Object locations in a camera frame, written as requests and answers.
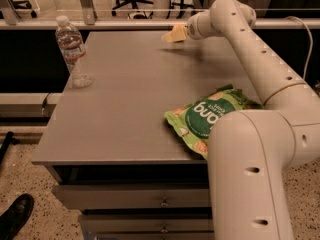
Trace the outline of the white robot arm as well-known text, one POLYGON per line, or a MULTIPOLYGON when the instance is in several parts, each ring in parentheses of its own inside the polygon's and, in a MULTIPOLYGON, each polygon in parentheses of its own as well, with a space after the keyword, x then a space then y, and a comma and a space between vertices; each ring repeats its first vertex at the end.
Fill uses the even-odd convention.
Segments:
POLYGON ((255 11, 215 0, 186 23, 194 39, 226 38, 260 110, 237 110, 213 126, 208 175, 215 240, 294 240, 282 171, 320 156, 320 98, 252 26, 255 11))

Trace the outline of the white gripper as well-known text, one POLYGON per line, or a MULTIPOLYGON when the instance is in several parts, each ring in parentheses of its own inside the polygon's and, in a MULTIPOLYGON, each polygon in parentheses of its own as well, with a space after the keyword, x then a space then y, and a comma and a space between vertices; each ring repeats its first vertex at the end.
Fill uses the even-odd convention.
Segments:
POLYGON ((181 42, 187 39, 187 33, 193 40, 221 37, 221 31, 215 27, 215 23, 216 19, 210 10, 199 12, 188 19, 187 26, 175 24, 172 31, 162 36, 162 40, 166 43, 181 42))

